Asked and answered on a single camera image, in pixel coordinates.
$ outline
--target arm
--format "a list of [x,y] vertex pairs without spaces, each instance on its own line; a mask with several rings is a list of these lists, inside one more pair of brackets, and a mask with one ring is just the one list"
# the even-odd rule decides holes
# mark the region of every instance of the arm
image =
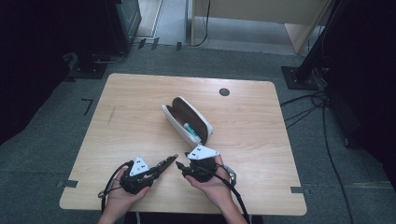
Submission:
[[149,187],[143,188],[137,194],[133,195],[120,188],[120,178],[125,172],[125,169],[120,170],[108,194],[106,208],[98,224],[114,224],[116,221],[124,216],[134,203],[143,199],[149,191]]
[[[215,158],[217,164],[222,165],[223,161],[221,156]],[[218,169],[216,174],[223,177],[224,179],[230,179],[229,174],[224,169]],[[242,224],[246,223],[244,217],[241,215],[238,206],[233,202],[230,189],[224,185],[216,177],[212,177],[205,183],[200,183],[190,175],[186,175],[186,179],[195,188],[200,189],[204,192],[206,197],[212,202],[224,216],[228,224]]]

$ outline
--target wooden tabletop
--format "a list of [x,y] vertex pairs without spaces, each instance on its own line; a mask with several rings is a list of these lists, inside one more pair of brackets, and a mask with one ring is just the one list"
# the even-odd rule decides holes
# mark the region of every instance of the wooden tabletop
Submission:
[[[226,88],[228,96],[219,94]],[[153,167],[168,156],[188,165],[189,145],[161,109],[183,96],[212,124],[206,144],[237,173],[236,189],[250,215],[306,212],[304,195],[272,82],[113,74],[108,78],[65,188],[63,209],[100,210],[97,194],[124,162],[141,156]],[[219,213],[172,164],[132,211]]]

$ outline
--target table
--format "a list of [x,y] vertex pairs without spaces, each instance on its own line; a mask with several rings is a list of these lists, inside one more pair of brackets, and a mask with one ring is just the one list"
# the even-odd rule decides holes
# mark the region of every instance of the table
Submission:
[[[228,96],[219,94],[226,88]],[[112,74],[108,78],[65,188],[63,209],[100,210],[97,194],[124,162],[140,155],[148,166],[189,145],[166,119],[161,105],[183,96],[213,125],[206,144],[237,173],[236,189],[250,215],[306,212],[304,195],[272,82],[200,77]],[[172,164],[131,211],[217,214],[219,210]]]
[[[206,17],[208,3],[209,0],[192,0],[192,45],[194,18]],[[332,0],[214,0],[210,2],[209,17],[285,23],[291,44],[300,53],[315,28],[325,23],[332,3]]]

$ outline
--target pencil case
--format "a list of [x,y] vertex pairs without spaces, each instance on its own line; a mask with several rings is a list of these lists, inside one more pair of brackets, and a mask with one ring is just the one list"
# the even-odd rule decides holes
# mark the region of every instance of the pencil case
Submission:
[[172,105],[162,105],[163,112],[172,126],[192,147],[204,146],[213,134],[213,127],[193,105],[181,96]]

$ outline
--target gray carpet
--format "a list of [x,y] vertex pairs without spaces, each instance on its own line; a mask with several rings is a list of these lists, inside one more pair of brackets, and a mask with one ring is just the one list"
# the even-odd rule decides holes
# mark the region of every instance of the gray carpet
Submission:
[[[101,80],[63,82],[28,127],[0,146],[0,223],[95,223],[99,211],[63,210],[57,188],[66,180],[90,124],[106,79],[112,73],[266,80],[276,84],[279,101],[312,93],[288,90],[280,67],[299,66],[297,56],[151,45],[134,46],[107,67]],[[86,115],[89,102],[91,109]],[[311,107],[309,99],[282,107],[284,118]],[[325,110],[330,151],[341,176],[355,223],[394,223],[396,194],[382,165],[365,150],[344,147],[331,108]],[[348,223],[346,202],[329,160],[317,109],[288,129],[308,211],[302,217],[263,216],[264,223]]]

